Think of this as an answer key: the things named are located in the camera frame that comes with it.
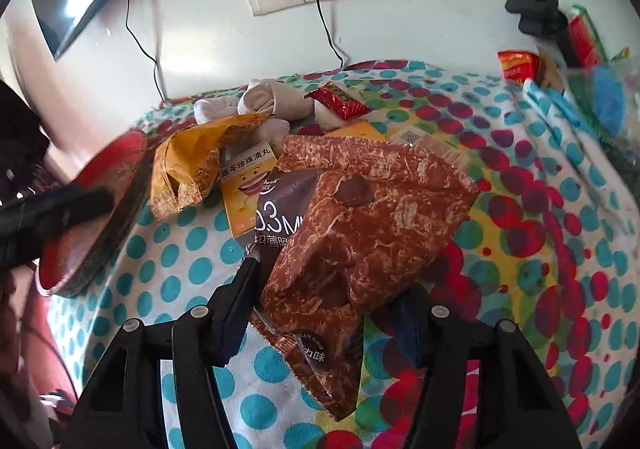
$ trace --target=yellow snack wrapper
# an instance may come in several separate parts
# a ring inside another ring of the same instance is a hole
[[[268,114],[234,115],[182,130],[156,150],[151,212],[161,220],[199,203],[220,174],[220,151],[262,124]]]

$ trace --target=polka dot fabric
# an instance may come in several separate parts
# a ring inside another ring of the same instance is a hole
[[[637,351],[638,209],[574,107],[498,76],[452,74],[419,61],[368,62],[344,72],[281,79],[306,92],[340,80],[374,111],[387,137],[413,125],[470,157],[482,193],[454,241],[420,278],[434,302],[466,318],[519,323],[552,376],[584,447],[597,449],[629,381]],[[136,123],[160,139],[193,119],[199,94]],[[170,321],[207,301],[235,274],[242,251],[230,238],[218,190],[161,222],[148,205],[96,280],[75,299],[54,297],[56,341],[76,386],[86,383],[128,317]],[[172,365],[162,363],[169,446],[184,447]],[[460,448],[469,447],[478,369],[470,363]],[[214,371],[241,449],[400,448],[422,374],[384,320],[366,319],[358,406],[336,423],[254,331],[239,355]]]

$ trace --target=red and yellow package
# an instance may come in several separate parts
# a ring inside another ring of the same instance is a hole
[[[309,92],[305,95],[305,99],[307,98],[312,98],[322,103],[343,121],[353,121],[353,119],[357,119],[371,111],[371,108],[367,108],[367,106],[351,97],[331,81]]]
[[[540,66],[540,57],[533,52],[507,50],[498,52],[504,78],[523,85],[527,79],[535,79]]]

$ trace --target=chocolate flavor snack bag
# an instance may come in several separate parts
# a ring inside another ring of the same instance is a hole
[[[266,284],[252,324],[336,419],[356,406],[364,315],[415,281],[477,195],[419,148],[285,138],[258,201],[254,251]]]

